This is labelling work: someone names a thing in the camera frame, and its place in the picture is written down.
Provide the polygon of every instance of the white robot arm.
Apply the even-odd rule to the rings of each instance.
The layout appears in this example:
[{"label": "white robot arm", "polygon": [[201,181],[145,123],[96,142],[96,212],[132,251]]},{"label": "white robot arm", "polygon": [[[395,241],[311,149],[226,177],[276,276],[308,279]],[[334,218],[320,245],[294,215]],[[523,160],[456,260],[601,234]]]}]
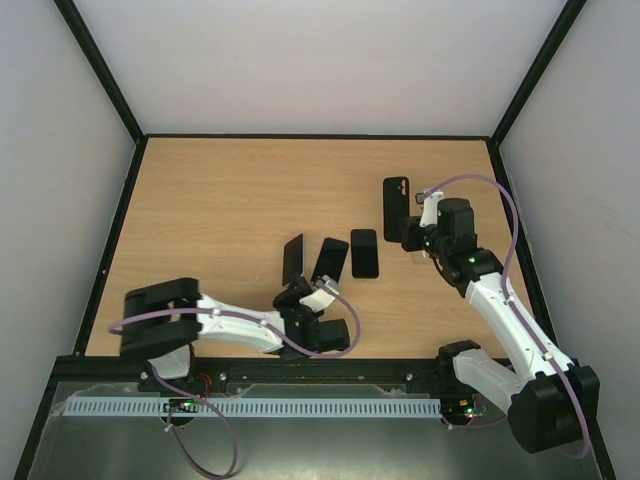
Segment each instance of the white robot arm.
[{"label": "white robot arm", "polygon": [[[323,287],[339,294],[338,283],[328,277],[323,278]],[[198,292],[198,281],[192,278],[134,290],[125,297],[127,316],[163,310],[170,303],[174,308],[192,308],[198,313],[182,315],[175,322],[170,322],[169,317],[160,317],[122,325],[120,355],[148,360],[160,377],[171,380],[188,375],[192,357],[190,344],[195,340],[244,344],[283,358],[301,356],[284,344],[282,336],[285,335],[313,352],[342,350],[350,344],[344,320],[319,322],[319,317],[336,298],[324,289],[297,277],[275,298],[275,310],[266,312],[215,300]]]},{"label": "white robot arm", "polygon": [[583,429],[571,397],[577,397],[586,422],[595,421],[600,386],[595,372],[575,365],[549,339],[509,279],[503,280],[502,264],[491,251],[478,247],[468,200],[445,199],[440,190],[425,190],[416,200],[423,212],[401,219],[402,247],[429,255],[442,278],[489,324],[513,370],[472,341],[442,347],[441,360],[450,364],[458,381],[507,415],[511,431],[525,450],[533,453],[581,438]]}]

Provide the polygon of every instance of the wooden table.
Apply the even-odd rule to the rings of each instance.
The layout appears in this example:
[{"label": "wooden table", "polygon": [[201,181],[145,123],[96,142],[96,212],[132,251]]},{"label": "wooden table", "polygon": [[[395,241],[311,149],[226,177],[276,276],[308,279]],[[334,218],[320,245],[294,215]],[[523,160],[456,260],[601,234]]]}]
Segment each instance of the wooden table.
[{"label": "wooden table", "polygon": [[[121,318],[129,290],[190,276],[222,302],[271,310],[288,240],[305,234],[310,275],[325,237],[348,241],[352,229],[373,228],[380,277],[352,278],[347,257],[340,282],[362,319],[360,344],[348,358],[432,358],[463,339],[504,356],[480,315],[430,262],[382,238],[385,177],[407,176],[417,192],[464,172],[493,175],[484,142],[150,139],[86,353],[118,355],[119,337],[106,328]],[[498,191],[465,181],[445,194],[471,201],[480,244],[504,259],[510,233]],[[511,277],[526,299],[517,262]],[[353,332],[348,312],[335,304],[324,318],[344,317]],[[198,356],[262,355],[232,344],[195,345]]]}]

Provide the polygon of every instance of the purple cable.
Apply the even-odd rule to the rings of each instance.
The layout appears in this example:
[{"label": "purple cable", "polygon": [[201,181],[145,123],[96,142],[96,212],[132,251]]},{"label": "purple cable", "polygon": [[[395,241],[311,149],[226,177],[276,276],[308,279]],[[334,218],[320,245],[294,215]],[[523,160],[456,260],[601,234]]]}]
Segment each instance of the purple cable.
[{"label": "purple cable", "polygon": [[[307,356],[310,356],[310,357],[319,357],[319,358],[340,358],[340,357],[343,357],[344,355],[347,355],[349,352],[351,352],[356,347],[358,342],[360,341],[360,330],[361,330],[360,318],[358,317],[358,314],[356,313],[355,309],[344,298],[342,298],[339,294],[334,293],[332,290],[327,288],[322,282],[318,282],[317,285],[318,285],[319,288],[322,288],[322,290],[327,292],[329,295],[331,295],[332,297],[336,298],[340,303],[342,303],[347,308],[347,310],[349,310],[351,315],[353,315],[353,319],[354,319],[354,322],[356,324],[356,335],[355,335],[355,338],[353,339],[353,342],[351,342],[351,345],[349,345],[349,347],[344,349],[342,352],[332,353],[332,354],[322,354],[322,353],[318,353],[318,352],[312,352],[311,350],[307,350],[306,348],[301,347],[300,345],[295,343],[293,340],[289,339],[283,332],[281,332],[277,328],[275,328],[275,327],[273,327],[271,325],[268,325],[268,324],[264,325],[264,326],[267,327],[273,333],[275,333],[278,337],[280,337],[282,339],[282,341],[285,342],[287,345],[289,345],[290,347],[294,348],[295,350],[299,351],[300,353],[302,353],[304,355],[307,355]],[[165,317],[165,316],[174,315],[174,314],[181,314],[182,315],[182,314],[194,314],[194,313],[198,314],[198,313],[202,313],[202,314],[206,314],[206,315],[211,315],[213,313],[213,310],[214,310],[213,308],[193,308],[193,307],[189,307],[189,308],[169,308],[169,309],[165,309],[165,310],[158,310],[158,311],[155,311],[155,312],[141,313],[139,315],[134,315],[132,317],[128,317],[128,318],[125,318],[125,319],[122,319],[122,320],[119,320],[117,322],[112,323],[111,325],[109,325],[108,331],[109,331],[109,333],[112,333],[114,335],[122,335],[122,332],[119,331],[119,330],[116,330],[116,329],[119,328],[119,327],[123,327],[125,325],[130,325],[132,323],[142,322],[144,320],[150,320],[152,318]],[[226,316],[229,316],[229,317],[248,320],[248,321],[256,323],[258,325],[262,325],[262,321],[259,318],[252,317],[251,315],[246,315],[246,314],[237,313],[237,312],[231,312],[231,311],[228,311],[228,310],[221,311],[220,314],[221,315],[226,315]],[[189,393],[189,392],[187,392],[185,390],[181,390],[181,389],[179,389],[177,387],[174,387],[173,385],[171,385],[170,383],[165,381],[162,377],[160,377],[160,375],[158,374],[158,371],[156,370],[156,368],[153,365],[151,365],[151,368],[152,368],[154,377],[156,378],[156,380],[158,381],[158,383],[160,385],[162,385],[163,387],[165,387],[165,388],[167,388],[167,389],[169,389],[169,390],[171,390],[171,391],[173,391],[173,392],[175,392],[175,393],[177,393],[179,395],[182,395],[182,396],[187,397],[187,398],[191,398],[192,400],[200,403],[201,405],[204,405],[205,407],[211,409],[216,415],[218,415],[218,417],[220,417],[220,419],[224,423],[225,428],[229,432],[229,435],[231,435],[231,444],[232,444],[232,447],[233,447],[233,459],[231,461],[231,466],[229,467],[229,470],[227,470],[223,474],[216,474],[216,473],[213,473],[213,472],[210,472],[210,471],[206,470],[205,468],[201,467],[194,460],[194,458],[189,454],[189,452],[185,448],[184,444],[182,443],[182,440],[180,440],[180,437],[178,436],[178,433],[176,432],[175,427],[173,427],[173,425],[171,424],[171,417],[172,417],[173,413],[178,409],[178,407],[174,407],[169,411],[169,414],[167,415],[167,423],[169,424],[168,428],[171,430],[171,433],[173,434],[174,438],[178,442],[178,445],[180,446],[180,451],[182,452],[182,455],[187,460],[187,463],[189,463],[191,468],[193,468],[202,477],[210,479],[210,480],[231,478],[234,475],[233,470],[235,469],[236,464],[238,462],[238,439],[237,439],[237,436],[236,436],[235,432],[233,431],[233,428],[231,427],[231,424],[229,423],[229,420],[227,419],[227,417],[225,417],[224,414],[219,409],[217,409],[215,406],[213,406],[207,400],[205,400],[203,398],[200,398],[200,397],[198,397],[196,395],[192,395],[191,393]]]},{"label": "purple cable", "polygon": [[227,419],[227,417],[225,417],[224,414],[218,408],[213,406],[211,403],[209,403],[204,398],[200,398],[200,397],[198,397],[196,395],[193,395],[193,394],[191,394],[191,393],[189,393],[189,392],[187,392],[185,390],[181,390],[181,389],[179,389],[177,387],[174,387],[173,385],[171,385],[170,383],[165,381],[158,374],[158,371],[156,370],[156,367],[154,367],[153,365],[151,365],[151,369],[153,370],[153,376],[156,377],[156,380],[158,381],[158,383],[160,385],[162,385],[164,388],[167,388],[167,389],[169,389],[169,390],[171,390],[171,391],[173,391],[173,392],[175,392],[178,395],[181,395],[183,397],[190,398],[190,399],[200,403],[201,405],[204,405],[206,408],[209,408],[210,410],[212,410],[213,413],[215,413],[218,417],[220,417],[220,420],[222,420],[222,423],[224,424],[225,428],[229,432],[229,435],[231,435],[231,446],[233,447],[233,458],[231,460],[231,466],[229,467],[229,470],[227,470],[225,473],[222,473],[222,474],[210,472],[209,470],[206,470],[205,468],[201,467],[193,459],[193,457],[189,454],[189,452],[187,452],[187,449],[185,448],[184,444],[182,443],[182,440],[180,440],[180,437],[178,436],[178,432],[176,432],[175,427],[171,424],[171,417],[172,417],[173,413],[178,409],[178,407],[172,408],[169,411],[169,414],[167,415],[167,423],[169,424],[168,428],[169,428],[169,431],[171,431],[171,433],[173,434],[173,437],[178,442],[178,445],[180,446],[180,450],[182,451],[182,455],[187,460],[187,463],[189,463],[189,465],[191,465],[191,467],[196,472],[198,472],[201,476],[203,476],[204,478],[208,478],[210,480],[220,480],[220,479],[223,479],[223,478],[231,478],[233,475],[235,475],[233,470],[236,468],[236,464],[238,463],[238,437],[236,436],[236,433],[233,431],[233,428],[231,427],[231,424],[229,423],[229,420]]},{"label": "purple cable", "polygon": [[[351,315],[353,316],[353,320],[354,320],[354,322],[356,324],[356,335],[355,335],[355,337],[353,339],[353,342],[351,342],[351,345],[349,345],[343,351],[338,352],[338,353],[318,353],[318,352],[314,352],[314,351],[308,350],[308,349],[298,345],[293,340],[291,340],[289,337],[287,337],[283,332],[281,332],[280,330],[278,330],[277,328],[275,328],[272,325],[265,324],[264,327],[266,327],[268,330],[270,330],[271,332],[276,334],[278,337],[280,337],[282,339],[282,341],[284,343],[286,343],[287,345],[289,345],[291,348],[293,348],[294,350],[297,350],[298,352],[302,353],[303,355],[307,355],[308,357],[327,358],[327,359],[335,359],[335,358],[344,357],[349,352],[351,352],[354,348],[356,348],[356,345],[360,341],[360,330],[361,330],[360,318],[358,318],[358,314],[356,313],[355,309],[349,304],[349,302],[347,302],[339,294],[334,293],[333,291],[329,290],[328,288],[325,288],[324,285],[321,282],[319,282],[318,286],[320,288],[322,288],[325,292],[327,292],[329,295],[331,295],[332,297],[336,298],[340,303],[342,303],[347,308],[347,310],[349,310]],[[261,320],[259,318],[256,318],[256,317],[251,316],[251,315],[247,315],[245,313],[239,313],[239,312],[232,312],[232,311],[229,311],[229,310],[223,310],[223,311],[220,312],[220,315],[226,315],[228,317],[234,317],[234,318],[241,318],[243,320],[248,320],[250,322],[257,323],[258,325],[262,325]]]},{"label": "purple cable", "polygon": [[[436,185],[435,187],[425,190],[424,193],[429,195],[432,192],[440,190],[442,187],[444,187],[446,185],[449,185],[450,183],[457,182],[459,180],[469,180],[469,179],[481,180],[483,182],[489,183],[489,184],[493,185],[494,187],[496,187],[498,190],[500,190],[500,193],[502,193],[504,198],[507,200],[507,203],[509,204],[509,208],[511,210],[511,217],[513,219],[513,236],[512,236],[512,239],[511,239],[511,247],[509,248],[509,252],[507,253],[507,258],[506,258],[506,260],[504,262],[504,270],[502,271],[502,277],[500,279],[500,283],[501,283],[501,286],[502,286],[502,291],[505,294],[505,298],[507,298],[506,295],[507,295],[507,292],[509,291],[507,289],[507,280],[509,278],[509,268],[511,267],[511,261],[513,259],[513,254],[516,251],[516,244],[518,242],[518,230],[520,228],[520,222],[519,222],[519,218],[518,218],[518,210],[516,209],[515,202],[513,201],[513,198],[511,197],[511,195],[509,194],[507,189],[504,188],[502,185],[500,185],[493,178],[490,178],[490,177],[487,177],[487,176],[484,176],[484,175],[478,175],[478,174],[475,174],[475,173],[464,173],[464,174],[461,174],[461,175],[456,175],[454,177],[448,178],[447,180],[445,180],[445,181],[439,183],[438,185]],[[547,349],[547,346],[540,339],[540,337],[538,337],[538,335],[535,332],[535,330],[533,330],[533,328],[531,328],[531,325],[529,325],[527,320],[524,318],[524,315],[522,314],[522,312],[520,312],[520,310],[515,305],[515,303],[514,302],[509,302],[509,301],[507,301],[507,303],[509,304],[509,307],[513,311],[513,313],[516,316],[516,318],[520,321],[520,323],[522,324],[524,329],[527,331],[527,333],[529,334],[531,339],[534,341],[536,346],[540,349],[542,354],[544,355],[544,354],[548,353],[549,350]],[[567,375],[564,373],[564,371],[562,370],[562,368],[560,367],[560,365],[558,364],[558,362],[556,361],[555,358],[551,357],[549,359],[549,363],[551,364],[553,369],[556,371],[556,373],[558,374],[558,377],[560,378],[560,381],[564,385],[564,388],[567,390],[567,394],[569,395],[569,398],[571,400],[571,404],[573,405],[573,408],[574,408],[574,410],[576,412],[576,416],[578,417],[578,422],[580,423],[580,430],[582,431],[582,439],[583,439],[582,449],[576,454],[567,453],[567,452],[564,452],[562,450],[561,450],[561,452],[564,455],[566,455],[567,457],[574,458],[574,459],[582,459],[582,458],[586,457],[589,454],[589,450],[591,449],[591,439],[589,437],[589,427],[587,426],[587,419],[584,416],[584,412],[582,411],[582,407],[580,406],[580,401],[578,400],[578,396],[576,395],[575,390],[571,386],[571,383],[569,382],[569,379],[567,378]]]},{"label": "purple cable", "polygon": [[132,317],[123,318],[122,320],[118,320],[117,322],[109,325],[108,331],[114,335],[122,335],[120,330],[116,330],[116,328],[124,327],[125,325],[129,325],[131,323],[142,322],[143,320],[151,320],[152,318],[158,317],[166,317],[168,315],[174,314],[188,314],[188,313],[206,313],[211,314],[213,312],[213,308],[195,308],[195,307],[185,307],[185,308],[168,308],[166,310],[157,310],[155,312],[147,312],[141,313],[139,315],[133,315]]},{"label": "purple cable", "polygon": [[444,423],[447,427],[450,427],[452,430],[480,430],[482,428],[495,427],[496,425],[504,423],[506,419],[507,416],[505,415],[504,417],[500,417],[497,420],[492,420],[487,423],[481,423],[480,425],[452,425],[446,418],[440,418],[440,420],[442,420],[442,423]]},{"label": "purple cable", "polygon": [[[356,324],[356,335],[353,339],[353,342],[351,342],[351,345],[349,345],[343,351],[338,353],[318,353],[298,345],[289,337],[287,337],[284,334],[284,332],[281,332],[280,330],[278,330],[276,327],[272,325],[265,324],[263,326],[268,330],[270,330],[271,332],[273,332],[274,334],[276,334],[279,338],[282,339],[284,343],[289,345],[291,348],[293,348],[294,350],[297,350],[303,355],[307,355],[308,357],[327,358],[327,359],[344,357],[349,352],[351,352],[354,348],[356,348],[356,345],[360,341],[360,333],[361,333],[360,318],[358,317],[358,313],[355,311],[355,309],[349,304],[349,302],[347,302],[344,298],[342,298],[342,296],[340,296],[337,293],[334,293],[332,290],[325,287],[324,283],[320,281],[317,283],[317,285],[319,288],[321,288],[322,290],[327,292],[329,295],[334,297],[336,300],[338,300],[340,303],[342,303],[347,308],[347,310],[349,310],[351,315],[353,315],[353,320],[354,320],[354,323]],[[182,314],[188,314],[188,313],[203,313],[206,315],[211,315],[213,313],[213,310],[214,310],[213,308],[189,307],[189,308],[169,308],[166,310],[158,310],[155,312],[141,313],[139,315],[134,315],[132,317],[128,317],[128,318],[119,320],[115,323],[112,323],[111,325],[109,325],[108,330],[109,330],[109,333],[112,333],[114,335],[122,335],[122,332],[120,330],[116,330],[116,328],[123,327],[131,323],[142,322],[143,320],[150,320],[152,318],[165,317],[167,315],[173,315],[173,314],[182,315]],[[247,315],[245,313],[238,313],[230,310],[222,310],[220,312],[220,315],[226,315],[228,317],[233,317],[233,318],[240,318],[242,320],[248,320],[249,322],[262,325],[261,319],[254,317],[252,315]]]}]

